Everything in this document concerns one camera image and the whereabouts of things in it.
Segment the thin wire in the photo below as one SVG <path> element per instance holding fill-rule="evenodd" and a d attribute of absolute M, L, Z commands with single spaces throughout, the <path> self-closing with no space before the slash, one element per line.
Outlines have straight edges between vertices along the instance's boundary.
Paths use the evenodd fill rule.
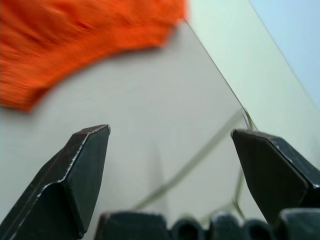
<path fill-rule="evenodd" d="M 245 121 L 246 128 L 248 130 L 252 131 L 255 126 L 254 126 L 254 123 L 253 123 L 248 111 L 246 111 L 245 109 L 244 109 L 243 119 Z M 241 197 L 241 193 L 242 193 L 242 189 L 243 189 L 244 184 L 245 184 L 245 175 L 244 175 L 243 169 L 240 167 L 238 179 L 236 181 L 236 187 L 234 190 L 234 195 L 233 195 L 231 202 L 214 209 L 213 211 L 211 211 L 209 214 L 206 214 L 205 216 L 200 217 L 199 223 L 204 226 L 210 220 L 210 217 L 212 215 L 214 215 L 218 212 L 231 212 L 232 210 L 236 210 L 237 213 L 240 215 L 240 217 L 243 220 L 245 220 L 246 217 L 245 217 L 245 215 L 239 205 L 239 200 Z"/>
<path fill-rule="evenodd" d="M 141 210 L 150 205 L 164 194 L 176 187 L 199 163 L 204 160 L 209 153 L 221 142 L 221 140 L 230 132 L 241 118 L 243 118 L 243 109 L 237 111 L 218 131 L 218 133 L 195 155 L 192 159 L 176 174 L 171 180 L 160 186 L 157 190 L 142 199 L 132 209 Z"/>

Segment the black plastic part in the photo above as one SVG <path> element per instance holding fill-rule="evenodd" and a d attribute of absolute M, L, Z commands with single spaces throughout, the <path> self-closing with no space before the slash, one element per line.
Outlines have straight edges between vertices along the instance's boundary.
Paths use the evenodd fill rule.
<path fill-rule="evenodd" d="M 248 188 L 269 223 L 286 208 L 320 208 L 320 171 L 280 137 L 231 134 Z"/>
<path fill-rule="evenodd" d="M 240 226 L 229 213 L 218 213 L 208 230 L 194 219 L 181 219 L 167 230 L 161 215 L 109 212 L 101 216 L 95 240 L 320 240 L 318 208 L 286 209 L 277 222 L 274 227 L 248 220 Z"/>
<path fill-rule="evenodd" d="M 172 227 L 171 237 L 177 240 L 205 240 L 206 232 L 196 220 L 185 218 L 177 221 Z"/>
<path fill-rule="evenodd" d="M 320 209 L 285 209 L 280 214 L 276 229 L 278 239 L 320 240 Z"/>
<path fill-rule="evenodd" d="M 260 220 L 249 220 L 242 227 L 243 240 L 276 240 L 273 229 Z"/>
<path fill-rule="evenodd" d="M 208 240 L 239 240 L 241 236 L 239 222 L 233 215 L 220 213 L 211 218 Z"/>
<path fill-rule="evenodd" d="M 3 220 L 0 240 L 82 238 L 99 194 L 109 134 L 107 125 L 73 134 Z"/>
<path fill-rule="evenodd" d="M 100 217 L 95 240 L 170 240 L 165 218 L 137 212 L 105 213 Z"/>

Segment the white surface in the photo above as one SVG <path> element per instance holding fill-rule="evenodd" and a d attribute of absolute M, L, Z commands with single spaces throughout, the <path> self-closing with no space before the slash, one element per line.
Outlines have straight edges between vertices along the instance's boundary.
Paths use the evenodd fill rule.
<path fill-rule="evenodd" d="M 69 77 L 31 114 L 0 108 L 0 222 L 72 133 L 110 124 L 102 185 L 84 238 L 91 240 L 103 211 L 131 208 L 154 191 L 240 109 L 187 24 L 164 49 L 121 54 Z M 216 182 L 220 177 L 229 175 L 220 171 Z"/>
<path fill-rule="evenodd" d="M 320 169 L 320 111 L 249 0 L 190 0 L 189 23 L 260 131 Z"/>
<path fill-rule="evenodd" d="M 232 126 L 230 132 L 233 128 L 246 129 L 244 119 Z M 169 226 L 184 215 L 191 215 L 199 221 L 232 202 L 240 167 L 228 132 L 179 185 L 143 210 L 165 213 Z"/>
<path fill-rule="evenodd" d="M 250 2 L 320 110 L 320 1 Z"/>

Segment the orange fabric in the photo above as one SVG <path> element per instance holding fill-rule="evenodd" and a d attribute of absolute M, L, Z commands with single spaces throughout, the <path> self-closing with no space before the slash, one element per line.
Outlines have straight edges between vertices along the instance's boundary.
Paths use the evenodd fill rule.
<path fill-rule="evenodd" d="M 183 0 L 1 0 L 0 104 L 29 112 L 75 70 L 163 45 L 184 13 Z"/>

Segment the white wall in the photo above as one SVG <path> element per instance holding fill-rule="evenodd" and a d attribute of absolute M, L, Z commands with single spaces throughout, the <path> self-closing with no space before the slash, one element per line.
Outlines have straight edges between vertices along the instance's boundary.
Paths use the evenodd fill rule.
<path fill-rule="evenodd" d="M 320 1 L 250 2 L 291 69 L 320 110 Z"/>
<path fill-rule="evenodd" d="M 320 169 L 320 112 L 249 0 L 190 0 L 189 23 L 257 128 Z"/>

